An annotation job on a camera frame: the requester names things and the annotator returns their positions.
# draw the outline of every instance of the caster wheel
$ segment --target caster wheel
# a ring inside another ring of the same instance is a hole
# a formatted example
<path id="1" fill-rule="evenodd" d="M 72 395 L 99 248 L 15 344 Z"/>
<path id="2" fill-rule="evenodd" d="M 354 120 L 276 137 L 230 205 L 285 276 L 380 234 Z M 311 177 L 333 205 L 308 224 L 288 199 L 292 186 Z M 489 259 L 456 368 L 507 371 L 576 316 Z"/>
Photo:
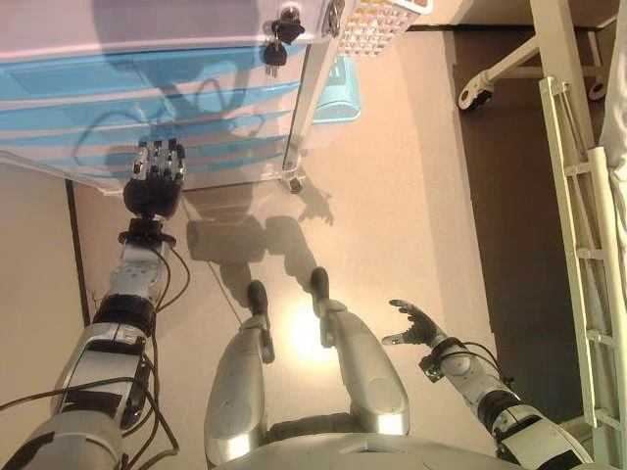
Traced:
<path id="1" fill-rule="evenodd" d="M 594 85 L 588 90 L 588 99 L 590 101 L 600 101 L 605 97 L 607 93 L 607 87 L 602 81 L 595 82 Z"/>
<path id="2" fill-rule="evenodd" d="M 303 191 L 303 183 L 299 178 L 292 178 L 289 181 L 290 193 L 298 194 Z"/>
<path id="3" fill-rule="evenodd" d="M 492 92 L 489 90 L 481 90 L 476 98 L 468 101 L 468 90 L 463 90 L 459 95 L 458 107 L 461 111 L 471 112 L 485 105 L 492 99 Z"/>

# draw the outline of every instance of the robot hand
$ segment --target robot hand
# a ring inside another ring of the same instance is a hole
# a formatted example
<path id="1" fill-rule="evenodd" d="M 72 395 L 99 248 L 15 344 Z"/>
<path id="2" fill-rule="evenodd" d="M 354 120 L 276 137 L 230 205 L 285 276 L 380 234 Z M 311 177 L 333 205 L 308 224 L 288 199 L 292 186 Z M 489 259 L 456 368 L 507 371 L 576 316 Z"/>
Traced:
<path id="1" fill-rule="evenodd" d="M 588 452 L 568 433 L 525 404 L 503 377 L 486 372 L 478 358 L 459 339 L 449 337 L 420 308 L 405 301 L 390 301 L 407 313 L 411 327 L 385 337 L 384 345 L 421 345 L 431 348 L 419 367 L 432 382 L 446 377 L 472 413 L 494 437 L 497 457 L 529 469 L 567 470 L 590 463 Z M 498 365 L 495 368 L 501 374 Z"/>
<path id="2" fill-rule="evenodd" d="M 152 219 L 173 216 L 183 189 L 185 178 L 185 149 L 168 141 L 140 142 L 132 174 L 124 186 L 124 203 L 135 215 Z"/>
<path id="3" fill-rule="evenodd" d="M 432 343 L 438 336 L 445 336 L 444 332 L 438 328 L 429 316 L 417 306 L 410 304 L 406 301 L 392 300 L 391 306 L 397 306 L 400 313 L 408 314 L 411 327 L 405 333 L 399 333 L 397 335 L 390 335 L 383 338 L 381 341 L 385 346 L 394 345 L 429 345 L 434 346 Z"/>

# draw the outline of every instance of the blue drawer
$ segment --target blue drawer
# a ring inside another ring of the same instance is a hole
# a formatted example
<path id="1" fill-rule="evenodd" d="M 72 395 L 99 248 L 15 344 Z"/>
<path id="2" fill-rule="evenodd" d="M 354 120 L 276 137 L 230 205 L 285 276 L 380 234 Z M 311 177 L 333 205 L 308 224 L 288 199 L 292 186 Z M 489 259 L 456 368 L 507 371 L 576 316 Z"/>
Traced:
<path id="1" fill-rule="evenodd" d="M 197 96 L 133 98 L 0 112 L 0 130 L 57 130 L 137 123 L 159 124 L 219 114 L 295 91 L 299 82 Z"/>
<path id="2" fill-rule="evenodd" d="M 288 46 L 293 56 L 302 45 Z M 173 87 L 264 67 L 261 47 L 106 54 L 0 66 L 0 100 L 67 98 Z"/>

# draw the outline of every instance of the white basket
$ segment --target white basket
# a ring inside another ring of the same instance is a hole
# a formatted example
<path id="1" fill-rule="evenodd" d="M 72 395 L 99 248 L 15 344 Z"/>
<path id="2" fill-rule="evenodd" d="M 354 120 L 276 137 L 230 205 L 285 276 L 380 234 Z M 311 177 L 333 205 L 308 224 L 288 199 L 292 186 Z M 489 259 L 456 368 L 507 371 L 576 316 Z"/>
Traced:
<path id="1" fill-rule="evenodd" d="M 433 0 L 358 0 L 342 35 L 339 54 L 376 57 L 392 45 L 420 15 L 433 11 Z"/>

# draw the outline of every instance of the robot leg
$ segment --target robot leg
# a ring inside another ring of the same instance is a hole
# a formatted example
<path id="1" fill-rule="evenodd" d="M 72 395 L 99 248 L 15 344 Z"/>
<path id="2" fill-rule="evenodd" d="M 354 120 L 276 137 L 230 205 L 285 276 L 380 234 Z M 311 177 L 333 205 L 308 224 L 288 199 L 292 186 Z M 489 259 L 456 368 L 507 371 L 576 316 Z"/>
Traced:
<path id="1" fill-rule="evenodd" d="M 320 318 L 320 338 L 335 347 L 351 409 L 368 433 L 405 435 L 410 404 L 405 387 L 376 337 L 355 314 L 329 299 L 328 276 L 312 274 L 313 309 Z"/>
<path id="2" fill-rule="evenodd" d="M 274 359 L 267 299 L 259 281 L 249 285 L 253 316 L 230 341 L 219 365 L 205 416 L 205 454 L 211 466 L 245 455 L 264 444 L 264 373 Z"/>

